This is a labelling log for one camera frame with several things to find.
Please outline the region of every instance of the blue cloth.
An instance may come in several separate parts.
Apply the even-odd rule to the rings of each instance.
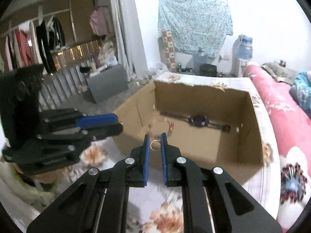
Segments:
[[[311,82],[308,79],[307,71],[296,75],[294,85],[290,89],[290,95],[311,118]]]
[[[203,47],[215,58],[233,35],[228,0],[159,0],[159,36],[162,30],[173,30],[175,50],[192,54]]]

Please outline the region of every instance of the pink blanket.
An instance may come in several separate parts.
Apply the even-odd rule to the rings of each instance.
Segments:
[[[255,65],[247,66],[245,76],[261,96],[275,133],[281,166],[277,220],[286,232],[311,196],[311,120],[290,96],[289,85],[276,83]]]

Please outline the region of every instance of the beaded bracelet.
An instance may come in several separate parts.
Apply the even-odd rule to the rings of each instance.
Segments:
[[[157,117],[155,119],[153,119],[152,123],[148,125],[148,128],[147,128],[147,134],[152,137],[152,138],[155,138],[156,140],[160,140],[161,139],[161,134],[153,134],[151,132],[151,128],[153,126],[154,123],[156,122],[166,122],[169,124],[169,130],[166,132],[166,136],[169,137],[172,132],[173,132],[173,129],[174,129],[174,123],[166,118],[166,117]]]

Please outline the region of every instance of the cardboard box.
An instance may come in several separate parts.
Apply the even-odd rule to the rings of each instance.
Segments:
[[[211,86],[153,81],[123,103],[115,114],[124,132],[114,141],[124,155],[141,146],[148,125],[167,112],[180,116],[204,115],[210,120],[231,125],[230,132],[208,127],[193,127],[186,121],[174,122],[168,143],[200,167],[220,166],[240,184],[263,165],[262,142],[256,114],[248,92]],[[152,133],[168,131],[168,123],[154,122]],[[150,167],[161,168],[161,152],[150,152]]]

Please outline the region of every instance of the can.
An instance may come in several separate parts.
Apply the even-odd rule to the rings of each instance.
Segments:
[[[181,73],[181,63],[180,62],[177,63],[177,72]]]

